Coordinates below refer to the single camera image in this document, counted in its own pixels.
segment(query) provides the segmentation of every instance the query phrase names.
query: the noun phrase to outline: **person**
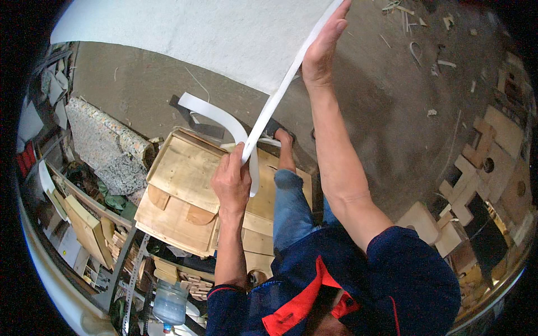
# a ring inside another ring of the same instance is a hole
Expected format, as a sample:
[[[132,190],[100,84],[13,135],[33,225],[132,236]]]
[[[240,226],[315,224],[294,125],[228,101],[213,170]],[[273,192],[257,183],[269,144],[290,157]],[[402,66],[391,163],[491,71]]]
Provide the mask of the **person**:
[[[460,305],[454,272],[415,231],[394,226],[373,203],[332,86],[336,41],[347,26],[345,0],[302,64],[324,193],[314,226],[295,173],[292,137],[283,129],[275,173],[273,277],[246,291],[241,242],[249,200],[244,144],[225,155],[211,185],[221,221],[207,335],[441,335]]]

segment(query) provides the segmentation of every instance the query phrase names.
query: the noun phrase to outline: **navy blue shirt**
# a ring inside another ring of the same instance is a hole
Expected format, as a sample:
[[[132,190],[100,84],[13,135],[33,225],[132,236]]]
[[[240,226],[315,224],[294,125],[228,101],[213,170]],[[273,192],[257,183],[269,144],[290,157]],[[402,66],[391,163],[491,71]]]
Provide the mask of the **navy blue shirt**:
[[[392,226],[367,257],[343,227],[323,228],[271,264],[274,276],[246,293],[219,285],[208,294],[206,335],[300,335],[321,285],[341,288],[331,314],[357,335],[443,335],[460,306],[459,284],[415,231]]]

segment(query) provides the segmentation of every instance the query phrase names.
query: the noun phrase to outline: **plastic bottle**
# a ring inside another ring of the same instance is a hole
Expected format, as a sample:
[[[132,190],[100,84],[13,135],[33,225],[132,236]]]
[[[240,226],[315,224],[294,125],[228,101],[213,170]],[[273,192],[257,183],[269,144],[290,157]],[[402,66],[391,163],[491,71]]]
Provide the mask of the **plastic bottle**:
[[[153,315],[161,320],[168,334],[174,325],[185,324],[185,310],[188,292],[180,288],[180,282],[174,285],[159,280],[153,303]]]

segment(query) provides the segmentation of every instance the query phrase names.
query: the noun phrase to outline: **hand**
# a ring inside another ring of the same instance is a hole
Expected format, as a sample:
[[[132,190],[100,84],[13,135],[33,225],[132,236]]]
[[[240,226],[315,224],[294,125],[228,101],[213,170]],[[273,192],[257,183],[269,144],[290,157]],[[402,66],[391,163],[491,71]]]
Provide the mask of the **hand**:
[[[342,2],[306,51],[302,63],[302,76],[307,89],[332,84],[332,60],[336,41],[348,26],[344,18],[350,6],[351,0]]]
[[[245,144],[240,142],[231,154],[221,159],[221,164],[211,178],[211,187],[217,194],[221,207],[221,216],[235,216],[241,218],[246,209],[250,196],[249,165],[241,166],[241,156]]]

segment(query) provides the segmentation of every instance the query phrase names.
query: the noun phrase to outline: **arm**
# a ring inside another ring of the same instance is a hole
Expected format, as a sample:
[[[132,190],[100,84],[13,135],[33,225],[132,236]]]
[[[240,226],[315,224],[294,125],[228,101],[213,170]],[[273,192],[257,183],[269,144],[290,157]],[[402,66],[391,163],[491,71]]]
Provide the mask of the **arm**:
[[[223,156],[211,179],[211,186],[221,202],[215,285],[231,284],[243,289],[246,287],[246,262],[241,229],[252,182],[249,165],[241,166],[244,146],[240,142],[230,155]]]
[[[345,0],[329,18],[308,49],[302,71],[312,105],[323,193],[336,218],[366,252],[370,241],[393,224],[372,202],[363,166],[349,140],[332,85],[336,41],[347,27],[344,17],[350,5],[351,1]]]

